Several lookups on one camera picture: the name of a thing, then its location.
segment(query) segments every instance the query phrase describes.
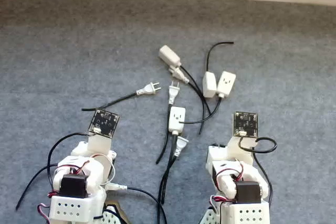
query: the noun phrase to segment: gray carpet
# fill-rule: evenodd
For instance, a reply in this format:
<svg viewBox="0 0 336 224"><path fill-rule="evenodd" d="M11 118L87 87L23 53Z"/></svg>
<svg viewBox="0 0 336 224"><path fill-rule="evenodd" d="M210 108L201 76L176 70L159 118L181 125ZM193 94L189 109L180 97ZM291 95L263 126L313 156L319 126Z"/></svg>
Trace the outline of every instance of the gray carpet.
<svg viewBox="0 0 336 224"><path fill-rule="evenodd" d="M121 115L113 137L115 182L157 194L172 79L157 57L169 45L200 83L205 53L215 42L234 46L213 51L210 69L237 74L219 113L175 163L167 186L169 223L197 224L214 192L205 170L208 145L227 143L232 113L259 113L259 135L278 149L259 155L274 184L271 223L332 223L336 219L335 83L336 8L234 0L0 0L1 223L44 223L36 212L49 203L47 177L40 176L14 212L27 180L46 164L55 141L85 131L96 106L150 81L154 96L110 108ZM210 100L211 106L216 103ZM195 93L185 85L176 98L188 120L201 117ZM77 137L54 154L68 155ZM110 193L134 224L155 223L155 205L133 192Z"/></svg>

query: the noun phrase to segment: black circuit board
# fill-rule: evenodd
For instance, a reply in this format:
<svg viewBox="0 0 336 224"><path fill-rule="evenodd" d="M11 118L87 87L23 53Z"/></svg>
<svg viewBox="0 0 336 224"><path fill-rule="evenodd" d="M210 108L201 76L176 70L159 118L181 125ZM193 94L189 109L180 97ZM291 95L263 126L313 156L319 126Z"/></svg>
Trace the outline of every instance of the black circuit board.
<svg viewBox="0 0 336 224"><path fill-rule="evenodd" d="M111 113L106 110L97 109L91 120L89 132L112 138L114 131L116 130L119 118L120 115Z"/></svg>
<svg viewBox="0 0 336 224"><path fill-rule="evenodd" d="M233 136L258 137L258 114L236 111L233 115Z"/></svg>

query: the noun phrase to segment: black wire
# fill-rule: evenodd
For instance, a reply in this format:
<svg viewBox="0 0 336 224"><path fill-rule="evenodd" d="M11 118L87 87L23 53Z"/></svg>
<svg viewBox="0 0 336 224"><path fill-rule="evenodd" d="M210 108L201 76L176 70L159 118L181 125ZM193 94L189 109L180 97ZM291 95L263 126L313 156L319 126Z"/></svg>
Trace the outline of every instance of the black wire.
<svg viewBox="0 0 336 224"><path fill-rule="evenodd" d="M163 215L164 223L167 224L167 217L166 217L166 214L165 214L165 212L164 212L163 206L160 204L160 202L159 202L159 201L158 201L152 194L150 194L149 192L147 192L147 191L145 191L145 190L138 189L138 188L134 188L134 187L127 187L127 189L128 189L128 190L134 190L134 191L140 191L140 192L142 192L142 193L144 193L144 194L147 194L147 195L150 196L152 199L154 199L155 202L156 202L156 204L158 205L158 207L159 207L159 208L161 209L161 211L162 211L162 215Z"/></svg>
<svg viewBox="0 0 336 224"><path fill-rule="evenodd" d="M206 71L209 70L209 57L210 57L210 53L211 53L212 49L214 49L218 45L223 45L223 44L234 44L234 42L233 41L222 41L222 42L218 42L218 43L216 43L216 44L214 44L214 45L211 46L211 48L208 51L208 54L206 56L206 65L205 65Z"/></svg>
<svg viewBox="0 0 336 224"><path fill-rule="evenodd" d="M206 120L210 119L213 117L214 114L216 114L218 108L219 108L219 105L221 104L221 97L218 98L218 101L217 101L217 104L216 104L216 107L214 109L213 112L210 113L210 115L208 117L206 117L205 119L202 119L202 120L199 120L199 121L194 121L194 122L179 122L179 123L185 123L185 124L194 124L194 123L202 123L202 122L205 122Z"/></svg>
<svg viewBox="0 0 336 224"><path fill-rule="evenodd" d="M256 161L257 165L259 166L260 170L263 172L264 177L267 180L267 183L268 183L268 186L269 186L268 206L269 206L269 208L271 208L272 199L273 199L273 185L272 185L271 181L269 180L265 169L262 167L261 163L257 159L256 152L253 152L252 155L253 155L253 158Z"/></svg>
<svg viewBox="0 0 336 224"><path fill-rule="evenodd" d="M188 85L190 87L192 87L193 90L195 90L195 92L198 94L199 98L201 99L201 102L202 102L202 119L204 119L204 117L205 117L205 111L204 111L204 102L203 102L203 99L202 99L203 95L199 94L198 90L190 82L188 83ZM199 135L202 133L203 126L204 126L204 122L201 123L201 127L199 128L199 131L198 131Z"/></svg>
<svg viewBox="0 0 336 224"><path fill-rule="evenodd" d="M168 113L167 113L167 124L166 124L166 137L164 140L164 144L161 150L161 153L159 154L159 157L156 160L156 164L158 164L164 154L164 152L166 151L167 148L167 144L168 144L168 139L169 139L169 116L170 116L170 109L172 108L171 104L168 104Z"/></svg>
<svg viewBox="0 0 336 224"><path fill-rule="evenodd" d="M100 107L98 107L98 108L82 109L82 111L95 111L96 109L105 109L105 108L107 108L107 107L109 107L109 106L112 106L112 105L118 103L118 102L124 101L124 100L126 100L126 99L128 99L128 98L131 98L131 97L134 97L134 96L136 96L136 94L137 94L137 93L134 92L134 93L125 95L124 97L121 97L121 98L119 98L119 99L116 99L116 100L114 100L114 101L112 101L112 102L106 103L105 105L100 106Z"/></svg>
<svg viewBox="0 0 336 224"><path fill-rule="evenodd" d="M274 139L271 139L270 137L259 137L259 138L256 139L256 143L259 142L259 141L261 141L261 140L267 140L267 141L271 141L274 145L273 145L273 147L271 149L264 150L264 151L256 151L256 150L254 150L254 148L249 149L249 148L242 147L241 142L242 142L243 138L244 137L240 138L240 140L238 142L238 146L239 146L239 148L241 148L242 150L245 150L247 152L252 152L252 153L270 153L270 152L275 151L275 149L278 147L278 144L277 144L277 142Z"/></svg>
<svg viewBox="0 0 336 224"><path fill-rule="evenodd" d="M174 162L176 160L176 157L174 156L175 149L176 149L176 141L177 141L177 135L173 135L171 151L170 151L170 155L169 155L169 161L168 161L168 164L167 164L167 168L166 168L166 170L165 170L165 172L162 176L162 179L161 179L161 182L160 182L160 187L159 187L159 194L157 196L157 199L161 204L164 204L163 190L164 190L164 193L165 193L165 185L167 183L170 168L172 167L172 165L174 164ZM156 215L156 223L159 224L160 223L160 208L159 208L159 205L158 205L156 214L157 214Z"/></svg>
<svg viewBox="0 0 336 224"><path fill-rule="evenodd" d="M57 164L51 164L50 167L54 167L54 166L57 166ZM41 173L43 172L45 169L47 169L47 166L41 168L33 177L32 179L29 181L28 185L26 186L26 188L24 189L24 191L22 192L21 194L21 197L19 199L19 201L17 202L16 204L16 207L15 207L15 211L17 211L21 205L21 202L22 200L24 199L24 197L26 196L27 192L28 192L28 189L30 187L30 185L33 183L34 179Z"/></svg>
<svg viewBox="0 0 336 224"><path fill-rule="evenodd" d="M50 160L51 160L51 155L53 154L52 152L57 147L57 145L59 145L63 140L65 140L69 137L72 137L72 136L77 136L77 135L78 136L89 136L89 134L86 134L86 133L80 133L80 132L71 133L69 135L66 135L66 136L62 137L60 140L58 140L49 151L48 162L47 162L47 174L48 174L49 183L50 183L52 189L53 189L53 185L52 185L53 181L52 181L51 173L50 173Z"/></svg>

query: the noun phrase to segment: electrical outlet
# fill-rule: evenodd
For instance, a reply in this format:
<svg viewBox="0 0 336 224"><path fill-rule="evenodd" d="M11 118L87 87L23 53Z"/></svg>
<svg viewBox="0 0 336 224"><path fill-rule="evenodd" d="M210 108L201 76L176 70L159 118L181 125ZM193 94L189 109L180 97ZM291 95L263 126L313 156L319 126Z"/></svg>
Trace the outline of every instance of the electrical outlet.
<svg viewBox="0 0 336 224"><path fill-rule="evenodd" d="M217 85L218 96L221 98L228 97L235 80L236 75L234 73L223 71Z"/></svg>
<svg viewBox="0 0 336 224"><path fill-rule="evenodd" d="M171 107L170 115L169 115L169 131L177 132L180 134L183 131L184 124L180 122L184 122L185 118L185 108L182 107Z"/></svg>

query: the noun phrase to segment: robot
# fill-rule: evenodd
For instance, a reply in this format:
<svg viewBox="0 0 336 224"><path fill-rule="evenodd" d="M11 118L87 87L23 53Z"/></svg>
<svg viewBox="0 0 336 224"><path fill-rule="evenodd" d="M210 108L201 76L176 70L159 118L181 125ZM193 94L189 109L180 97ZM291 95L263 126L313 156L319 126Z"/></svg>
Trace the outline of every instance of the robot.
<svg viewBox="0 0 336 224"><path fill-rule="evenodd" d="M113 161L117 154L111 144L118 120L116 114L96 110L88 141L80 142L58 163L49 193L50 224L122 223L116 206L104 205L107 186L115 175Z"/></svg>
<svg viewBox="0 0 336 224"><path fill-rule="evenodd" d="M235 112L233 137L227 146L208 147L205 167L212 177L216 194L211 195L211 207L199 224L270 223L269 202L265 201L270 193L269 186L253 167L251 154L259 140L270 140L274 147L255 153L269 153L277 147L270 138L258 138L256 113Z"/></svg>

